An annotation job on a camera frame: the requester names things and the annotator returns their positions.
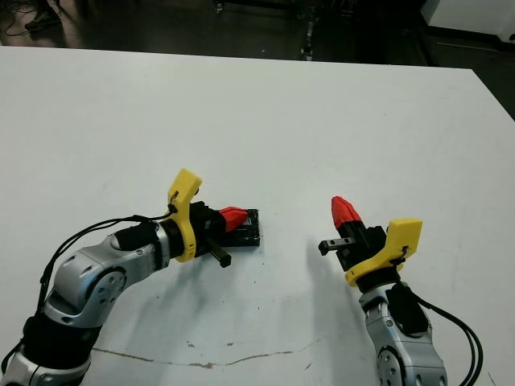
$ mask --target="table surface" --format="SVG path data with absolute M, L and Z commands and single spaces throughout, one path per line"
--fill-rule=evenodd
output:
M 480 336 L 478 384 L 511 384 L 515 124 L 472 71 L 11 47 L 0 68 L 1 353 L 57 245 L 163 213 L 187 167 L 211 207 L 260 210 L 262 245 L 128 289 L 84 384 L 378 384 L 360 294 L 317 250 L 333 195 L 424 220 L 403 280 Z M 466 339 L 430 318 L 458 384 Z

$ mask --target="person's shoe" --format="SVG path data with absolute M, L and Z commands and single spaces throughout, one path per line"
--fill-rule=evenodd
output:
M 30 32 L 36 32 L 60 23 L 61 19 L 54 10 L 39 10 L 35 18 L 25 24 L 25 29 Z

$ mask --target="robotic arm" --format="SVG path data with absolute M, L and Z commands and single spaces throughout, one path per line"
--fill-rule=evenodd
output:
M 351 287 L 362 292 L 360 306 L 376 349 L 377 372 L 385 386 L 447 386 L 443 361 L 433 347 L 429 318 L 421 305 L 460 326 L 472 349 L 472 366 L 460 386 L 472 385 L 480 374 L 483 352 L 476 334 L 465 323 L 413 294 L 401 282 L 398 270 L 418 247 L 422 221 L 392 220 L 382 227 L 366 228 L 352 205 L 332 199 L 332 217 L 341 239 L 322 241 L 323 256 L 336 255 Z M 478 361 L 474 370 L 476 342 Z
M 124 290 L 165 269 L 170 259 L 185 262 L 210 252 L 224 268 L 231 256 L 221 246 L 259 245 L 258 212 L 190 205 L 199 185 L 182 170 L 169 191 L 170 217 L 118 231 L 61 264 L 42 310 L 27 320 L 0 386 L 79 385 Z

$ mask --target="black cable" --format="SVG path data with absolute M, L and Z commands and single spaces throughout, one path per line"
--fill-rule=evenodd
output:
M 30 14 L 32 12 L 35 12 L 34 8 L 31 8 L 29 10 L 24 10 L 23 7 L 25 6 L 31 6 L 31 1 L 24 1 L 24 0 L 10 0 L 5 1 L 3 4 L 0 4 L 0 14 L 8 14 L 11 17 L 11 22 L 9 26 L 4 30 L 3 34 L 6 36 L 20 36 L 20 35 L 26 35 L 29 33 L 29 31 L 22 31 L 15 34 L 11 34 L 9 30 L 13 27 L 13 25 L 16 23 L 16 13 L 20 14 Z
M 454 324 L 459 326 L 463 331 L 465 331 L 465 334 L 469 338 L 469 342 L 472 343 L 472 340 L 473 340 L 474 343 L 476 344 L 476 348 L 477 348 L 476 370 L 472 373 L 472 376 L 470 377 L 469 380 L 468 380 L 469 374 L 467 374 L 467 376 L 465 377 L 463 382 L 460 384 L 460 386 L 472 386 L 477 381 L 478 377 L 480 376 L 481 368 L 483 367 L 483 348 L 481 346 L 481 341 L 477 337 L 476 333 L 465 322 L 458 319 L 453 314 L 450 314 L 450 313 L 446 312 L 445 310 L 442 310 L 441 308 L 438 308 L 437 306 L 434 306 L 431 303 L 426 302 L 425 300 L 423 300 L 422 298 L 420 298 L 417 294 L 414 294 L 413 292 L 412 292 L 412 294 L 421 306 L 426 307 L 428 310 L 433 310 L 440 316 L 444 317 L 447 320 L 450 320 L 451 322 L 453 322 Z M 472 361 L 474 361 L 475 355 L 474 355 L 474 347 L 472 344 L 471 344 L 471 352 L 472 352 Z
M 39 290 L 39 297 L 38 297 L 38 305 L 36 307 L 35 314 L 43 312 L 43 305 L 45 298 L 47 296 L 48 292 L 48 285 L 50 284 L 50 279 L 52 278 L 52 271 L 54 269 L 54 264 L 56 263 L 57 259 L 63 255 L 72 245 L 74 245 L 81 237 L 87 235 L 88 233 L 95 232 L 101 229 L 106 229 L 113 227 L 116 224 L 119 224 L 121 222 L 152 222 L 152 221 L 159 221 L 159 220 L 165 220 L 167 217 L 169 217 L 172 213 L 175 213 L 175 207 L 173 205 L 168 205 L 169 212 L 166 215 L 163 216 L 157 216 L 157 217 L 145 217 L 140 215 L 132 215 L 129 217 L 122 217 L 119 219 L 111 219 L 111 220 L 104 220 L 100 223 L 96 223 L 93 225 L 90 225 L 87 228 L 82 229 L 81 231 L 77 232 L 73 236 L 70 236 L 63 244 L 59 246 L 59 248 L 54 252 L 53 256 L 51 257 L 50 261 L 46 265 L 45 269 L 43 270 L 43 275 L 39 279 L 39 282 L 41 283 L 41 288 Z M 20 339 L 18 344 L 13 347 L 11 351 L 7 353 L 5 358 L 2 361 L 1 369 L 2 373 L 5 374 L 7 370 L 7 364 L 9 363 L 9 358 L 20 349 L 20 347 L 24 343 L 24 338 Z
M 21 338 L 19 340 L 18 344 L 16 344 L 16 346 L 14 346 L 13 349 L 7 353 L 6 357 L 2 361 L 2 374 L 6 373 L 7 363 L 9 362 L 9 358 L 11 356 L 13 356 L 16 351 L 19 350 L 19 348 L 23 345 L 23 343 L 24 343 L 24 338 Z
M 397 285 L 404 287 L 409 291 L 409 293 L 414 297 L 414 299 L 417 301 L 418 304 L 421 306 L 426 307 L 428 310 L 433 310 L 436 314 L 442 316 L 443 318 L 449 320 L 450 322 L 453 322 L 456 326 L 461 328 L 463 330 L 465 336 L 467 337 L 468 343 L 470 345 L 471 350 L 471 364 L 468 369 L 468 373 L 463 379 L 463 381 L 459 384 L 459 386 L 472 386 L 479 377 L 481 373 L 481 368 L 483 367 L 483 348 L 481 346 L 481 342 L 479 338 L 477 337 L 476 333 L 470 328 L 465 322 L 463 322 L 461 319 L 458 319 L 453 314 L 450 314 L 446 312 L 445 310 L 442 310 L 441 308 L 425 301 L 424 299 L 420 298 L 417 294 L 415 294 L 411 288 L 407 287 L 406 285 L 402 284 L 402 282 L 397 280 Z

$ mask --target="scratch mark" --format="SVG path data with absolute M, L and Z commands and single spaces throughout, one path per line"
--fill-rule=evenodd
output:
M 216 364 L 217 364 L 217 363 L 211 363 L 211 362 L 209 362 L 209 363 L 206 363 L 206 364 L 202 364 L 202 363 L 188 363 L 187 365 L 188 365 L 188 366 L 193 366 L 193 367 L 196 367 L 196 368 L 207 368 L 207 369 L 211 370 L 211 369 L 212 369 L 212 367 L 213 367 L 214 365 L 216 365 Z
M 116 351 L 111 351 L 111 350 L 103 350 L 101 348 L 93 348 L 94 351 L 99 351 L 99 352 L 104 352 L 106 354 L 113 354 L 113 355 L 118 355 L 118 356 L 123 356 L 124 358 L 131 358 L 131 359 L 137 359 L 137 360 L 142 360 L 143 362 L 154 362 L 153 359 L 148 359 L 148 358 L 143 358 L 141 356 L 136 356 L 136 355 L 129 355 L 129 354 L 124 354 L 122 352 L 116 352 Z
M 234 362 L 229 362 L 229 363 L 217 363 L 218 366 L 233 366 L 234 364 L 236 363 L 240 363 L 240 362 L 245 362 L 246 360 L 250 360 L 250 359 L 256 359 L 256 358 L 267 358 L 269 356 L 274 356 L 274 355 L 287 355 L 287 354 L 293 354 L 293 351 L 278 351 L 278 352 L 273 352 L 271 354 L 259 354 L 259 355 L 251 355 L 251 356 L 246 356 L 245 358 L 241 358 L 239 360 L 235 360 Z
M 208 370 L 212 370 L 215 366 L 219 366 L 219 367 L 233 366 L 234 364 L 245 362 L 246 360 L 257 359 L 257 358 L 267 358 L 267 357 L 271 357 L 271 356 L 275 356 L 275 355 L 289 355 L 289 354 L 296 354 L 296 353 L 299 353 L 299 352 L 303 352 L 303 351 L 307 350 L 309 347 L 317 344 L 323 338 L 325 338 L 325 336 L 322 336 L 322 337 L 318 338 L 317 340 L 309 343 L 307 346 L 304 346 L 303 348 L 301 348 L 298 351 L 277 351 L 277 352 L 272 352 L 272 353 L 269 353 L 269 354 L 251 355 L 251 356 L 246 356 L 245 358 L 241 358 L 241 359 L 235 360 L 233 362 L 229 362 L 229 363 L 213 363 L 213 362 L 207 362 L 207 363 L 176 363 L 176 362 L 164 362 L 162 360 L 148 359 L 148 358 L 143 358 L 141 356 L 124 354 L 122 352 L 111 351 L 111 350 L 104 350 L 102 348 L 94 347 L 93 350 L 94 351 L 99 351 L 99 352 L 104 352 L 105 354 L 112 354 L 112 355 L 121 356 L 121 357 L 124 357 L 124 358 L 142 360 L 143 362 L 153 362 L 153 363 L 160 363 L 160 364 L 169 364 L 171 366 L 190 366 L 190 367 L 194 367 L 194 368 L 205 368 L 205 369 L 208 369 Z M 311 366 L 311 363 L 308 364 L 307 367 L 304 370 L 307 370 L 310 366 Z
M 492 376 L 490 375 L 490 372 L 488 372 L 488 376 L 490 377 L 490 380 L 492 381 L 493 386 L 497 386 L 496 383 L 493 381 Z

